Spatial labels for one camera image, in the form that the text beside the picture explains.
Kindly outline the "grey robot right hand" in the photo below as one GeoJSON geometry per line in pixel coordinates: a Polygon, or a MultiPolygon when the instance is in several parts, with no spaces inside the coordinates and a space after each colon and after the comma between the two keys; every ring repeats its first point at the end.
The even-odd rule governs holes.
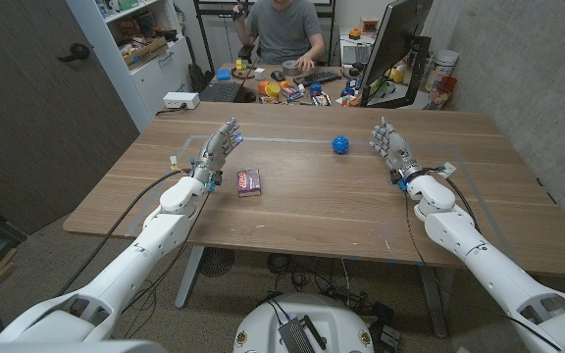
{"type": "Polygon", "coordinates": [[[385,160],[392,183],[408,184],[423,173],[409,145],[386,117],[382,117],[382,123],[371,134],[373,140],[369,145],[385,160]]]}

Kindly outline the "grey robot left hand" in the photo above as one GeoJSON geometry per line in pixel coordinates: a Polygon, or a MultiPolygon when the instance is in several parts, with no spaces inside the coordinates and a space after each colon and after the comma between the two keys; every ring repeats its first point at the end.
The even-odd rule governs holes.
{"type": "Polygon", "coordinates": [[[231,151],[243,141],[235,117],[230,118],[204,143],[191,176],[206,184],[215,178],[231,151]]]}

